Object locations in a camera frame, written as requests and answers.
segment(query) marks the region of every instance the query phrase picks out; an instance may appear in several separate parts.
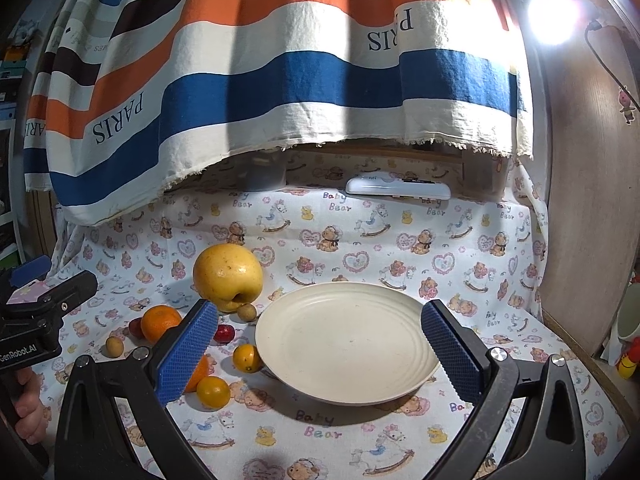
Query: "power cord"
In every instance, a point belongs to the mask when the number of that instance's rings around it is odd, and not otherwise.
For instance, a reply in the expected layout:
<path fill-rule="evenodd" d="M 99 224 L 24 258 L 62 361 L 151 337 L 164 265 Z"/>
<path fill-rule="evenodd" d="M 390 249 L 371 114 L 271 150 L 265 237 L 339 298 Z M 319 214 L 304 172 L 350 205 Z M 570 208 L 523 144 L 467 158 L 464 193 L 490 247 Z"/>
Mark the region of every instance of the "power cord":
<path fill-rule="evenodd" d="M 587 45 L 589 46 L 589 48 L 591 49 L 591 51 L 593 52 L 593 55 L 596 57 L 596 59 L 598 60 L 598 62 L 602 65 L 603 69 L 607 71 L 607 73 L 611 76 L 611 78 L 613 79 L 613 81 L 616 82 L 616 84 L 620 87 L 620 89 L 626 93 L 626 95 L 628 95 L 629 99 L 631 99 L 631 102 L 633 104 L 636 105 L 636 110 L 640 110 L 640 105 L 638 104 L 638 101 L 636 101 L 633 96 L 630 94 L 630 92 L 626 89 L 626 87 L 620 82 L 620 79 L 618 79 L 616 77 L 616 75 L 609 70 L 609 67 L 607 67 L 607 65 L 605 65 L 604 61 L 602 60 L 602 58 L 598 55 L 598 53 L 596 52 L 596 50 L 594 49 L 593 45 L 591 44 L 591 42 L 589 41 L 589 33 L 592 30 L 600 30 L 602 28 L 602 25 L 600 25 L 599 22 L 597 22 L 596 20 L 591 20 L 591 22 L 589 23 L 589 25 L 587 25 L 587 28 L 584 29 L 584 41 L 587 42 Z"/>

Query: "round plate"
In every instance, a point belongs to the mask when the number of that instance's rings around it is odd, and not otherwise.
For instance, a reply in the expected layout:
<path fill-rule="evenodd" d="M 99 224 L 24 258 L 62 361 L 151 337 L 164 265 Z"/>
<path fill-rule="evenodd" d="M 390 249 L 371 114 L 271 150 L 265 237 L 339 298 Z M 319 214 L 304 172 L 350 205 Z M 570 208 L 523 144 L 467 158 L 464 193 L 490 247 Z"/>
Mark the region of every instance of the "round plate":
<path fill-rule="evenodd" d="M 438 366 L 421 311 L 419 301 L 384 286 L 320 283 L 271 303 L 255 343 L 274 375 L 310 397 L 380 404 L 414 391 Z"/>

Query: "bright light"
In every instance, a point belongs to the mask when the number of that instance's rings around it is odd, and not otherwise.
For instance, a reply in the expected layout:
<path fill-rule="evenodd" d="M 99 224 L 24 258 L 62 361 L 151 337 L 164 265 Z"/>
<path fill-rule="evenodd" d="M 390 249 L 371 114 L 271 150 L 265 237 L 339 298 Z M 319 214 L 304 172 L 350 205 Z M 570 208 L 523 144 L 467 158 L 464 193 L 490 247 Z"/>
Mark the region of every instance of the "bright light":
<path fill-rule="evenodd" d="M 564 43 L 574 32 L 580 18 L 580 7 L 575 0 L 531 0 L 529 23 L 541 43 Z"/>

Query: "yellow apple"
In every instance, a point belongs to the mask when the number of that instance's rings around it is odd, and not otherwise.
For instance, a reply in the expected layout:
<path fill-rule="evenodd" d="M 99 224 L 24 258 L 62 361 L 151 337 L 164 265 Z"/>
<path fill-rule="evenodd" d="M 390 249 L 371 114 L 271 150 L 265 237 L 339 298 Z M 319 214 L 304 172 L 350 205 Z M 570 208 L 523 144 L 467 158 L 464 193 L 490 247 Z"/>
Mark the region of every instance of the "yellow apple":
<path fill-rule="evenodd" d="M 235 312 L 262 292 L 262 267 L 249 249 L 235 244 L 207 247 L 193 264 L 193 285 L 219 311 Z"/>

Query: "patterned tablecloth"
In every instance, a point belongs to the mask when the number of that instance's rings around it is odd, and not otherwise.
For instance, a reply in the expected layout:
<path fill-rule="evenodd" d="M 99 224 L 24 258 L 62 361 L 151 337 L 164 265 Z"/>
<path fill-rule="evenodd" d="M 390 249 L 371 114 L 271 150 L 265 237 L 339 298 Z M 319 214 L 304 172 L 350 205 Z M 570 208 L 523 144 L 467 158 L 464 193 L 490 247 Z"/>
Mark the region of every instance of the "patterned tablecloth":
<path fill-rule="evenodd" d="M 327 169 L 313 171 L 331 176 Z M 65 319 L 63 354 L 36 368 L 52 417 L 49 437 L 74 360 L 83 353 L 106 359 L 101 349 L 110 335 L 124 341 L 128 355 L 142 344 L 129 335 L 129 321 L 159 303 L 191 306 L 198 299 L 191 281 L 196 256 L 227 241 L 244 244 L 264 268 L 258 310 L 311 283 L 379 283 L 421 301 L 440 298 L 488 346 L 502 346 L 517 358 L 544 362 L 560 353 L 582 410 L 588 478 L 595 478 L 615 457 L 626 431 L 584 365 L 528 312 L 536 306 L 545 257 L 530 211 L 507 202 L 356 198 L 331 187 L 263 193 L 182 189 L 101 228 L 67 226 L 59 240 L 57 275 L 48 283 L 89 269 L 99 278 L 99 290 Z M 353 409 L 315 402 L 266 369 L 238 373 L 230 356 L 237 345 L 253 341 L 255 323 L 242 324 L 235 315 L 222 321 L 236 327 L 237 337 L 229 345 L 210 346 L 207 358 L 210 373 L 229 382 L 231 402 L 211 411 L 188 394 L 168 406 L 220 480 L 422 478 L 471 412 L 442 368 L 415 394 L 384 405 Z M 380 343 L 390 350 L 394 345 Z M 512 404 L 484 471 L 500 460 L 520 406 Z M 160 476 L 126 403 L 120 402 L 120 411 L 141 462 Z"/>

